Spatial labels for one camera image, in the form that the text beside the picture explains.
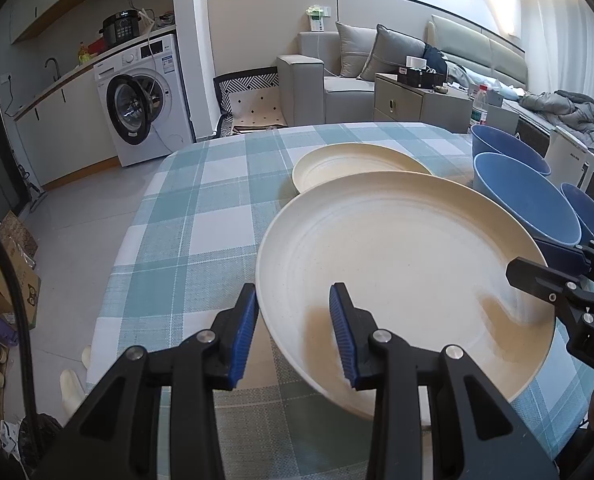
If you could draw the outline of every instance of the plaid tablecloth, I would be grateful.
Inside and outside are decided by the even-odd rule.
[[[370,142],[408,153],[434,174],[472,180],[470,139],[419,123],[326,124],[195,144],[167,157],[128,228],[97,320],[90,388],[131,345],[177,345],[234,306],[277,212],[296,196],[293,165],[318,146]],[[563,448],[587,411],[594,372],[565,350],[558,324],[537,378],[513,402],[546,452]],[[168,474],[164,392],[159,473]],[[229,479],[363,478],[371,423],[315,393],[259,317],[244,378],[216,392]]]

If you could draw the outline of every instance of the nightstand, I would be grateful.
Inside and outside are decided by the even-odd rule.
[[[448,88],[447,94],[397,82],[394,74],[375,75],[375,122],[426,123],[465,134],[470,126],[472,100],[466,92]]]

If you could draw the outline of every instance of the kettle handle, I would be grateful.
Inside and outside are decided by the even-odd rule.
[[[588,184],[590,184],[590,179],[594,173],[594,153],[588,152],[586,156],[586,162],[588,163],[588,171],[586,171],[584,180],[581,182],[581,186],[579,187],[581,191],[586,191],[586,189],[588,189]]]

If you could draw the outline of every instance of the gray comforter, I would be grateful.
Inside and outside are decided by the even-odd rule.
[[[594,99],[591,97],[563,90],[540,95],[527,93],[519,104],[550,124],[563,127],[594,153]]]

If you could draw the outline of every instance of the small plate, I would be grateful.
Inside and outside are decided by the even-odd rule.
[[[376,144],[342,142],[304,155],[293,168],[293,184],[303,193],[329,180],[372,171],[413,171],[432,174],[411,156]]]
[[[273,340],[313,388],[372,416],[375,392],[344,378],[328,291],[346,283],[357,308],[411,345],[460,345],[508,400],[541,368],[552,305],[512,288],[517,256],[544,265],[525,228],[468,187],[427,174],[344,176],[294,198],[259,247],[255,286]],[[424,425],[428,398],[421,396]]]

